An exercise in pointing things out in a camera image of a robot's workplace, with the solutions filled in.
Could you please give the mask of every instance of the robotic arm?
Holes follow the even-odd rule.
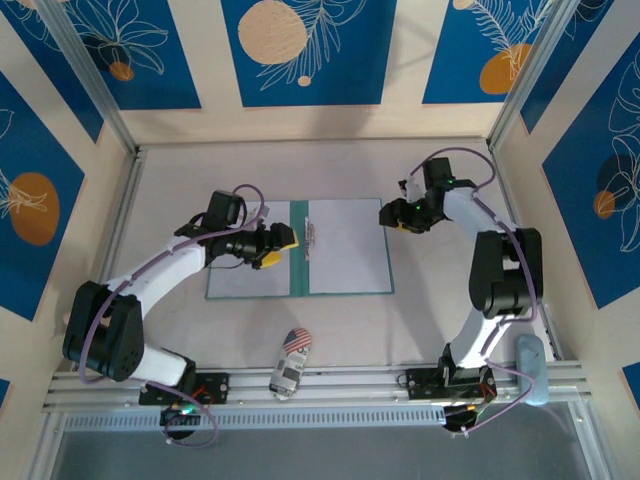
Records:
[[[495,389],[485,359],[508,326],[523,318],[543,293],[541,237],[535,229],[499,219],[476,199],[473,182],[453,176],[447,158],[425,162],[422,170],[426,192],[412,175],[399,182],[405,198],[382,208],[380,224],[416,234],[442,220],[460,225],[475,241],[469,277],[473,308],[459,335],[445,346],[437,368],[407,370],[409,397],[449,405],[487,403],[495,398]],[[513,232],[522,248],[535,298],[527,286],[525,265],[503,228]]]
[[[110,317],[108,325],[105,322],[98,325],[89,348],[87,367],[118,382],[128,378],[154,381],[191,394],[195,385],[195,363],[179,354],[147,345],[142,321],[158,300],[221,255],[233,255],[258,270],[277,263],[281,258],[279,250],[298,246],[295,231],[289,226],[274,223],[267,230],[264,221],[257,219],[257,227],[253,230],[229,232],[176,248],[189,239],[231,230],[238,222],[241,210],[244,211],[244,223],[247,211],[243,198],[216,191],[207,211],[196,215],[175,232],[165,247],[169,255],[157,256],[104,285],[94,282],[82,285],[71,310],[63,344],[64,356],[80,361],[91,323],[100,308],[123,282],[128,283],[105,312],[104,317]]]

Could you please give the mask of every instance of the metal frame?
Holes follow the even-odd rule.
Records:
[[[199,372],[227,372],[229,391],[227,405],[216,409],[267,408],[290,409],[309,407],[438,405],[437,401],[409,401],[406,388],[398,380],[408,368],[435,365],[397,365],[380,367],[307,368],[296,395],[278,402],[269,391],[272,369],[199,369]],[[550,362],[549,385],[552,401],[575,399],[576,392],[590,396],[589,386],[579,362]],[[154,410],[158,407],[138,405],[140,382],[104,381],[84,385],[75,372],[54,374],[43,407],[44,412],[101,412],[122,410]],[[497,402],[510,402],[519,393],[515,376],[496,372]]]
[[[542,69],[549,60],[551,53],[564,33],[564,29],[575,13],[580,1],[581,0],[566,0],[555,2],[548,21],[545,22],[545,25],[542,27],[533,44],[532,51],[534,54],[527,57],[511,91],[507,94],[507,98],[498,114],[496,122],[489,132],[487,138],[489,151],[491,153],[497,148],[497,145],[509,130],[511,124],[520,115],[522,105],[524,105],[525,100],[533,89],[533,86],[540,76],[540,72],[542,72]]]
[[[33,4],[102,118],[113,129],[124,149],[135,156],[136,145],[120,109],[62,5],[56,0],[33,0]]]
[[[113,271],[117,263],[118,253],[120,252],[124,233],[126,232],[127,225],[129,224],[129,217],[131,216],[133,203],[136,198],[136,193],[138,192],[146,158],[146,151],[139,152],[129,167],[126,182],[120,196],[118,210],[113,222],[113,228],[111,229],[109,242],[105,248],[106,253],[104,260],[100,268],[98,281],[101,283],[113,278]]]
[[[442,409],[437,402],[409,401],[406,388],[400,385],[405,370],[416,367],[425,365],[308,368],[299,391],[287,402],[277,401],[268,390],[271,369],[224,370],[230,374],[228,400],[214,410],[222,429],[441,424]],[[590,408],[591,392],[580,363],[556,361],[547,368],[550,402],[568,404],[591,475],[618,478],[613,456]],[[85,432],[159,428],[155,420],[159,407],[137,402],[140,387],[139,382],[112,381],[87,386],[75,372],[56,373],[43,408],[43,435],[23,478],[49,478],[67,428]],[[501,372],[496,372],[496,388],[498,404],[509,403],[519,394],[516,378]],[[331,419],[318,414],[336,416]]]
[[[515,204],[513,202],[513,193],[511,192],[511,189],[509,188],[507,183],[504,181],[504,172],[502,166],[500,165],[500,161],[493,151],[490,150],[489,153],[491,154],[491,159],[496,166],[498,183],[500,184],[500,190],[502,190],[502,195],[504,196],[505,204],[507,205],[507,213],[509,214],[509,218],[512,222],[520,225],[520,214],[518,213],[517,208],[514,206]],[[542,298],[541,305],[538,311],[540,312],[540,318],[542,318],[542,324],[544,325],[545,331],[547,333],[547,340],[549,341],[549,345],[551,345],[551,351],[553,352],[554,358],[556,360],[567,359],[566,349],[562,346],[562,341],[558,336],[555,324],[553,323],[552,315],[549,312],[549,305],[544,301],[544,297]]]

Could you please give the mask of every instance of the american flag sticker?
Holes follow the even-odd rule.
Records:
[[[294,328],[284,339],[284,353],[287,355],[311,346],[311,334],[304,328]]]

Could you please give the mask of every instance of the white leaf drawing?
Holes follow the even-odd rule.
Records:
[[[60,51],[35,10],[17,0],[1,1],[30,35]],[[109,67],[117,61],[128,67],[138,65],[153,70],[158,75],[164,73],[164,63],[153,48],[163,45],[169,32],[138,20],[138,0],[69,0],[61,5],[99,69],[110,71]]]
[[[516,16],[510,0],[475,0],[469,7],[476,17],[480,33],[489,38],[498,53],[509,59],[510,77],[513,80],[524,59],[522,45],[536,33],[549,15],[554,0],[541,0],[534,7],[533,0],[520,16]]]
[[[11,121],[15,112],[7,109],[0,109],[0,140],[11,128]],[[47,194],[30,195],[9,182],[5,174],[0,169],[0,218],[6,217],[14,210],[20,212],[20,207],[33,208],[41,212],[46,212],[47,207],[42,203],[47,198]]]
[[[356,8],[346,8],[355,1],[358,1]],[[367,0],[289,0],[283,3],[302,20],[306,43],[295,58],[263,67],[257,75],[265,79],[260,91],[280,81],[291,84],[300,78],[313,79],[324,63],[331,61],[332,52],[340,53],[342,44],[338,28],[357,17]]]
[[[579,23],[597,21],[606,10],[609,0],[581,0],[564,29],[564,33],[573,40]]]
[[[620,214],[619,250],[630,253],[640,247],[640,50],[620,78],[608,126],[617,172],[607,182],[603,191],[608,194],[600,196],[606,200],[596,205],[596,214]]]

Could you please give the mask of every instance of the wall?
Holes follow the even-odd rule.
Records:
[[[35,446],[39,434],[35,426],[42,402],[51,374],[62,359],[62,313],[69,310],[77,285],[97,274],[102,260],[101,246],[108,233],[118,185],[128,162],[108,128],[102,129],[94,143],[2,15],[0,72],[51,132],[55,145],[62,145],[84,173],[66,231],[63,226],[58,227],[59,234],[64,236],[55,252],[53,267],[50,272],[44,272],[50,274],[35,315],[32,319],[24,318],[0,307],[0,378],[11,382],[0,415],[0,465],[2,477],[13,479],[18,478]],[[7,97],[3,95],[0,100],[4,103]],[[18,146],[25,152],[24,158],[7,153],[16,151],[16,145],[4,143],[8,136],[0,143],[0,167],[5,171],[31,161],[53,161],[51,149],[45,148],[42,139],[33,131],[28,133],[31,142]],[[62,203],[70,192],[58,185],[57,193]],[[7,215],[0,222],[3,222],[3,228],[10,227],[12,222],[17,228],[14,220]],[[13,248],[12,242],[17,244],[19,241],[14,232],[5,235],[3,231],[0,243],[4,251],[0,264],[5,266],[7,258],[18,255],[15,250],[8,255],[7,250]],[[14,273],[14,278],[21,275],[19,269]],[[10,287],[7,278],[9,275],[3,275],[1,280],[4,290]]]
[[[22,3],[1,0],[0,9],[47,71],[55,43]],[[150,144],[486,135],[551,3],[84,0],[62,8],[135,140]],[[51,70],[62,96],[86,110],[68,72]],[[95,112],[82,121],[95,131]]]
[[[569,355],[580,359],[587,373],[598,412],[620,467],[628,478],[635,478],[640,468],[637,455],[640,413],[621,378],[621,368],[640,360],[640,291],[633,290],[601,308],[596,306],[581,259],[566,227],[574,218],[568,210],[561,214],[542,165],[640,32],[636,9],[633,0],[613,2],[531,133],[518,119],[495,152],[518,206],[520,219],[542,233],[546,301]],[[610,108],[609,103],[606,110],[604,106],[601,110],[605,123]],[[592,135],[592,132],[584,132],[580,137],[582,140],[576,141],[574,147],[579,149],[579,143],[589,141]],[[579,157],[566,155],[564,162],[574,167],[573,174],[567,175],[564,181],[572,187],[575,198],[581,198],[583,194],[582,172],[592,162],[602,163],[603,160],[589,153],[580,153]],[[591,189],[589,194],[595,196],[595,183]],[[588,206],[593,214],[591,200]],[[591,232],[593,242],[603,234],[603,229]],[[606,251],[598,253],[600,258],[607,258],[607,255]],[[637,257],[629,255],[627,262],[637,270]],[[601,274],[604,276],[609,272],[603,268]]]

